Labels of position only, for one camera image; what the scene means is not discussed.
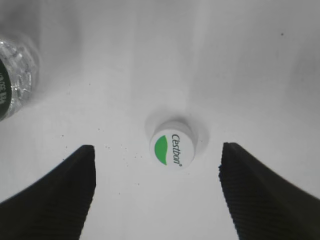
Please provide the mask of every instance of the green logo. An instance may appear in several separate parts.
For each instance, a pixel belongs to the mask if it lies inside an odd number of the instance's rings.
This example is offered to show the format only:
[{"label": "green logo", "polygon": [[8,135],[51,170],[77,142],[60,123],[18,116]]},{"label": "green logo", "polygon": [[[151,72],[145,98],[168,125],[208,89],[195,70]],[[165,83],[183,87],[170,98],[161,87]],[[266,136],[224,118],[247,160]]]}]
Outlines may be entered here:
[{"label": "green logo", "polygon": [[167,151],[168,151],[168,141],[165,135],[160,137],[158,141],[156,141],[154,146],[154,152],[156,157],[159,159],[161,163],[167,165]]}]

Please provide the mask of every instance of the white table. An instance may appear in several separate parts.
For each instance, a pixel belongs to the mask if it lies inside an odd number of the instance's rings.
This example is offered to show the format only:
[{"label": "white table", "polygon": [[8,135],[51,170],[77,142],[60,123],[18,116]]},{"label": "white table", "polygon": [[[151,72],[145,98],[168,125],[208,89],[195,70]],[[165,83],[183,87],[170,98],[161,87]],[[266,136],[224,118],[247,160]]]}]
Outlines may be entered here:
[{"label": "white table", "polygon": [[[320,1],[1,0],[42,56],[33,101],[0,123],[0,201],[82,144],[97,187],[82,240],[236,240],[218,174],[237,142],[320,198]],[[149,137],[185,117],[192,165]]]}]

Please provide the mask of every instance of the bottle cap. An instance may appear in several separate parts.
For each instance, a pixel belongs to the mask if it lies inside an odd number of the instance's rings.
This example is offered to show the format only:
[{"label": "bottle cap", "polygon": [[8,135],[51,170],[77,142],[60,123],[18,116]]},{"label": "bottle cap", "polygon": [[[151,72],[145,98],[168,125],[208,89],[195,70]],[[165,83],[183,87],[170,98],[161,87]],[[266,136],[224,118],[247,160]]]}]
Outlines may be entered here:
[{"label": "bottle cap", "polygon": [[162,124],[150,142],[150,152],[155,161],[173,170],[188,167],[195,157],[195,148],[192,131],[179,121]]}]

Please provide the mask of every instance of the bottle label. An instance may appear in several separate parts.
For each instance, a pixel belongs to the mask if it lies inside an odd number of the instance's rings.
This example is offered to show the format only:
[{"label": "bottle label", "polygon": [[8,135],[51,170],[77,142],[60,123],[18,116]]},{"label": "bottle label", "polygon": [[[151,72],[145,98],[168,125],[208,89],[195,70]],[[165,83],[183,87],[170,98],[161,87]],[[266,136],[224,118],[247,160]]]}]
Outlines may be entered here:
[{"label": "bottle label", "polygon": [[0,60],[0,120],[6,115],[12,97],[11,81],[4,63]]}]

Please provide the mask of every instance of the plastic water bottle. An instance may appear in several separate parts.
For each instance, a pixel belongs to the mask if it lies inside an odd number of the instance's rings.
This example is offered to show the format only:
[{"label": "plastic water bottle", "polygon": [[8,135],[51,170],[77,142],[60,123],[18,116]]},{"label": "plastic water bottle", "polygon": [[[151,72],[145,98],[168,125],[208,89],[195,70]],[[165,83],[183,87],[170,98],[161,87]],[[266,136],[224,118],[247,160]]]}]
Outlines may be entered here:
[{"label": "plastic water bottle", "polygon": [[12,116],[27,103],[37,74],[31,48],[0,37],[0,120]]}]

